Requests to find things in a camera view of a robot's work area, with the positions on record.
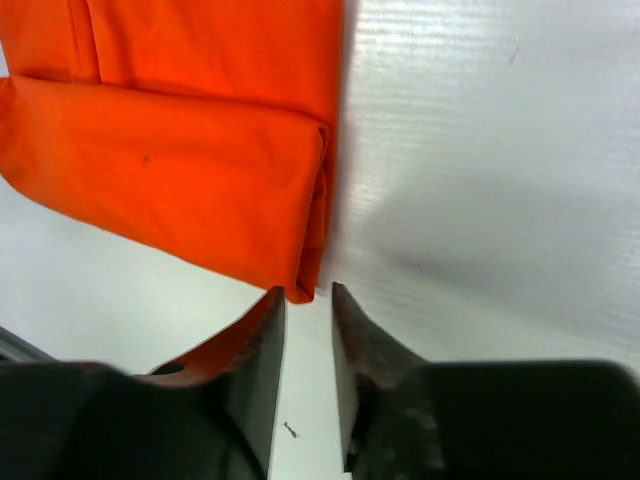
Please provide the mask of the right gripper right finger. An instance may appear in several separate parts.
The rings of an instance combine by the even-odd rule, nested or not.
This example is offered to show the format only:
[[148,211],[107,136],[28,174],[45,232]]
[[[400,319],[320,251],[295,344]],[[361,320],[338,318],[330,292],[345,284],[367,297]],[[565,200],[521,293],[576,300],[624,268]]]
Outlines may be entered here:
[[635,479],[639,379],[604,360],[432,362],[331,293],[344,470],[355,479]]

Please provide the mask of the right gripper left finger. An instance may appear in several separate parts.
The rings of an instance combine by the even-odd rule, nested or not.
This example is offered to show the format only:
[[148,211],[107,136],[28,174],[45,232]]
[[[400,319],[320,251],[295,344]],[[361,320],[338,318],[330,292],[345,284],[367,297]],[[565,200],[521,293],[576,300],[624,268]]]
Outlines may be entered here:
[[284,291],[145,375],[57,360],[1,334],[5,479],[264,479],[286,325]]

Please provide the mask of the orange t shirt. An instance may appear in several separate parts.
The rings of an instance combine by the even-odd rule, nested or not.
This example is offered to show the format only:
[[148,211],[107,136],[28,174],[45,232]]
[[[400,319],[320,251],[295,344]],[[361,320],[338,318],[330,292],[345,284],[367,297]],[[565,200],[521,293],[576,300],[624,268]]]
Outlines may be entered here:
[[314,297],[340,1],[5,1],[1,174],[214,272]]

